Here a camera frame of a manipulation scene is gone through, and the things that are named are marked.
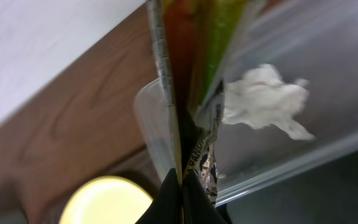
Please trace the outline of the white paper napkin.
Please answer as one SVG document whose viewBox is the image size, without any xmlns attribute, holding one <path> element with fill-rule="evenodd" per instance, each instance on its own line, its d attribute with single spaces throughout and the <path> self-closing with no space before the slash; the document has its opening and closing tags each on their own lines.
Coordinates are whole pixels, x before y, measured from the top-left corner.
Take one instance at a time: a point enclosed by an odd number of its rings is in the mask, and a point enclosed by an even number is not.
<svg viewBox="0 0 358 224">
<path fill-rule="evenodd" d="M 274 125 L 296 141 L 310 141 L 314 135 L 293 117 L 301 113 L 310 95 L 308 80 L 282 80 L 272 64 L 246 71 L 242 78 L 224 85 L 222 123 L 243 123 L 252 129 Z"/>
</svg>

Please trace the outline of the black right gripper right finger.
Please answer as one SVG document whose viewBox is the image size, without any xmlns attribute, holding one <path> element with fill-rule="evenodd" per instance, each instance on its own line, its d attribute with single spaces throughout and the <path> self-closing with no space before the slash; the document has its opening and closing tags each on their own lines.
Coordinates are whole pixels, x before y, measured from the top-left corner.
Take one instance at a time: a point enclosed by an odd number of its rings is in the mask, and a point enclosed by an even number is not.
<svg viewBox="0 0 358 224">
<path fill-rule="evenodd" d="M 182 185 L 184 224 L 226 224 L 191 170 Z"/>
</svg>

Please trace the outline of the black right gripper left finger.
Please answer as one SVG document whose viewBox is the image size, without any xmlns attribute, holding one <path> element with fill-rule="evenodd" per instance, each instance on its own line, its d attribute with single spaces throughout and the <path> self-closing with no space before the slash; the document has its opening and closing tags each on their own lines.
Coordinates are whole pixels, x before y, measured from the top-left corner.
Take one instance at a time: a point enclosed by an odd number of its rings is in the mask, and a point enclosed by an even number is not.
<svg viewBox="0 0 358 224">
<path fill-rule="evenodd" d="M 158 195 L 137 224 L 180 224 L 181 190 L 175 168 L 168 171 Z"/>
</svg>

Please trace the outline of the colourful snack wrapper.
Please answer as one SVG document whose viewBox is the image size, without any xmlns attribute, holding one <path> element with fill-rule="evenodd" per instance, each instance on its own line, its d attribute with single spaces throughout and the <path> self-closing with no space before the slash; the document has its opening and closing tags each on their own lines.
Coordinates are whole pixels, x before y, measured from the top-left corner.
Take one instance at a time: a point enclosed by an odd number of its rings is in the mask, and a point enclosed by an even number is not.
<svg viewBox="0 0 358 224">
<path fill-rule="evenodd" d="M 194 172 L 218 196 L 214 143 L 223 115 L 223 76 L 261 0 L 149 1 L 155 64 L 167 106 L 179 179 Z"/>
</svg>

